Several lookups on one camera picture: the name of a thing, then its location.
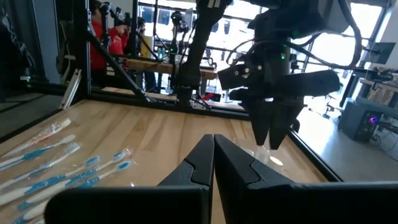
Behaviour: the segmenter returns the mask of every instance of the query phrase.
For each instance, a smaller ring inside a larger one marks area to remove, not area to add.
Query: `wooden tabletop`
[[[48,170],[44,175],[23,182],[24,185],[19,185],[20,187],[76,169],[89,157],[98,155],[103,164],[110,160],[113,154],[126,147],[131,150],[131,158],[138,166],[132,166],[123,172],[107,177],[98,185],[154,186],[181,163],[204,134],[222,134],[232,141],[238,138],[255,142],[251,125],[247,121],[84,100],[0,144],[0,156],[28,140],[44,127],[67,118],[71,119],[71,125],[26,151],[57,142],[70,134],[76,135],[75,141],[81,145],[81,149]],[[62,149],[63,147],[59,147],[38,159],[0,171],[0,182],[48,162]],[[288,137],[285,138],[279,150],[272,151],[271,155],[283,163],[283,166],[279,167],[280,169],[277,171],[296,182],[326,181],[324,176]],[[1,223],[12,223],[22,215],[17,211],[16,206],[26,198],[20,198],[0,207]],[[213,192],[212,215],[213,223],[224,223],[216,182]]]
[[[367,79],[360,79],[360,82],[362,84],[366,84],[366,85],[374,85],[374,81],[371,80],[367,80]],[[390,90],[390,91],[394,91],[396,93],[398,93],[398,87],[392,86],[392,85],[387,85],[387,84],[383,84],[383,83],[377,83],[376,84],[377,88],[382,88],[382,89],[386,89],[386,90]]]
[[[157,63],[146,60],[128,59],[127,66],[135,70],[145,70],[148,72],[160,72],[171,74],[173,72],[173,65],[170,63]],[[217,72],[209,69],[200,69],[201,75],[208,79],[213,80],[217,78]]]
[[[102,90],[108,91],[108,92],[113,92],[113,93],[124,93],[124,94],[134,95],[134,92],[132,90],[125,90],[125,89],[114,88],[114,87],[105,87]],[[176,96],[163,95],[163,94],[158,94],[158,93],[146,93],[146,95],[153,99],[156,99],[156,100],[169,100],[169,101],[177,100]],[[210,106],[244,111],[243,107],[239,106],[237,103],[221,103],[221,102],[214,102],[214,101],[207,101],[207,100],[206,100],[206,103],[209,104]]]

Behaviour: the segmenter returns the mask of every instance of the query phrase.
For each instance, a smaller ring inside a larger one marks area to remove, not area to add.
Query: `purple light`
[[[377,121],[378,121],[377,116],[373,116],[373,117],[369,118],[369,122],[372,123],[372,124],[376,124]]]

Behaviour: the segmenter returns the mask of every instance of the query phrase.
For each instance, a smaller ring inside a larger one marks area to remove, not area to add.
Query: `floor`
[[[298,116],[298,135],[344,180],[398,180],[398,147],[394,135],[386,136],[380,146],[355,142],[337,129],[338,119],[326,119],[319,112],[303,109]]]

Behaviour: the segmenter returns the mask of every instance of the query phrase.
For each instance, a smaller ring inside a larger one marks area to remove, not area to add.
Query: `toothbrush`
[[[62,121],[61,123],[56,123],[56,124],[51,125],[51,127],[46,128],[45,130],[41,131],[39,134],[36,134],[30,140],[20,144],[19,146],[15,147],[13,150],[11,150],[8,153],[6,153],[5,155],[3,155],[2,158],[10,156],[12,154],[15,154],[19,151],[22,151],[29,146],[32,146],[46,138],[49,138],[50,136],[53,136],[54,134],[57,134],[63,128],[66,128],[67,126],[69,126],[70,123],[71,123],[70,119],[67,118],[64,121]]]
[[[48,164],[44,164],[42,166],[40,166],[39,168],[36,168],[34,170],[31,170],[25,174],[19,175],[17,177],[15,177],[14,179],[8,180],[7,182],[4,182],[2,184],[0,184],[0,190],[5,189],[6,187],[15,184],[16,182],[19,182],[27,177],[29,177],[32,174],[36,174],[40,171],[43,171],[45,169],[51,168],[52,166],[54,166],[55,164],[58,164],[59,162],[62,162],[64,159],[66,159],[68,156],[70,156],[72,153],[76,152],[77,150],[80,149],[80,146],[76,143],[73,143],[71,145],[69,145],[69,147],[67,147],[65,149],[65,155],[63,155],[61,158],[57,159],[56,161],[52,161],[49,162]]]
[[[54,194],[60,192],[61,190],[65,189],[65,188],[67,188],[67,187],[69,187],[69,186],[71,186],[71,185],[73,185],[73,184],[75,184],[75,183],[77,183],[77,182],[79,182],[79,181],[81,181],[81,180],[93,175],[93,174],[96,174],[97,172],[103,170],[107,166],[119,162],[120,160],[122,160],[124,158],[124,156],[126,156],[125,151],[118,152],[117,154],[115,154],[113,156],[113,159],[111,161],[103,164],[102,166],[99,166],[98,168],[91,169],[91,170],[88,170],[86,172],[83,172],[83,173],[81,173],[81,174],[79,174],[79,175],[77,175],[75,177],[72,177],[71,179],[61,181],[61,182],[59,182],[59,183],[57,183],[57,184],[55,184],[55,185],[53,185],[53,186],[41,191],[41,192],[31,196],[25,202],[20,204],[18,206],[18,208],[19,209],[25,209],[25,208],[31,206],[34,203],[40,202],[41,200],[44,200],[47,197],[49,197],[51,195],[54,195]]]
[[[52,146],[45,147],[45,148],[42,148],[42,149],[36,149],[33,152],[30,152],[30,153],[27,153],[27,154],[24,154],[24,155],[21,155],[21,156],[14,157],[14,158],[6,160],[4,162],[0,162],[0,170],[5,170],[5,169],[10,168],[10,167],[12,167],[14,165],[17,165],[17,164],[19,164],[21,162],[24,162],[24,161],[27,161],[27,160],[31,160],[31,159],[35,159],[36,157],[41,156],[42,154],[44,154],[45,152],[53,149],[56,146],[59,146],[61,144],[70,143],[72,140],[74,140],[74,138],[75,138],[74,135],[69,135],[69,136],[63,138],[61,141],[59,141],[58,143],[56,143],[56,144],[54,144]]]
[[[87,180],[84,184],[79,185],[78,187],[92,187],[95,184],[97,184],[101,179],[104,179],[105,177],[115,173],[124,170],[125,168],[129,167],[131,164],[131,161],[123,161],[119,164],[117,164],[113,169],[110,171],[101,174],[95,178],[92,178],[91,180]]]
[[[46,180],[40,181],[40,182],[32,184],[30,186],[15,189],[15,190],[10,191],[4,195],[0,195],[0,205],[5,205],[15,199],[18,199],[25,195],[36,192],[44,187],[49,187],[51,185],[54,185],[54,184],[60,182],[61,180],[66,179],[67,177],[71,177],[71,176],[77,174],[78,172],[82,171],[83,169],[97,165],[97,163],[99,163],[99,161],[100,161],[99,156],[93,157],[91,159],[88,159],[85,162],[85,165],[83,165],[71,172],[68,172],[66,174],[61,174],[61,175],[58,175],[55,177],[50,177]]]
[[[99,175],[91,180],[87,180],[84,184],[81,184],[78,187],[92,187],[96,183],[98,183],[98,181],[100,181],[101,179],[103,179],[115,172],[119,172],[119,171],[126,169],[127,167],[130,166],[130,164],[131,164],[131,161],[123,161],[123,162],[117,164],[112,170],[110,170],[102,175]],[[45,206],[47,205],[47,203],[49,201],[50,200],[46,200],[46,201],[40,203],[38,206],[32,208],[27,213],[25,213],[23,216],[19,217],[14,223],[15,224],[27,223],[29,220],[34,219],[35,217],[43,214],[44,210],[45,210]]]

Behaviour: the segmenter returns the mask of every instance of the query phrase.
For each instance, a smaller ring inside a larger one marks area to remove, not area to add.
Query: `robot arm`
[[[290,48],[305,52],[291,43],[322,32],[340,34],[350,25],[356,36],[356,51],[348,66],[319,61],[332,68],[352,69],[360,59],[361,34],[346,0],[250,0],[269,8],[250,23],[254,45],[241,60],[243,64],[218,72],[221,87],[246,87],[231,92],[232,100],[241,100],[248,112],[257,145],[263,145],[269,132],[271,149],[278,149],[287,131],[304,107],[304,96],[322,96],[340,88],[338,76],[331,70],[289,75]],[[198,20],[187,62],[177,76],[180,103],[189,102],[192,90],[200,82],[200,62],[210,36],[231,0],[197,1]]]

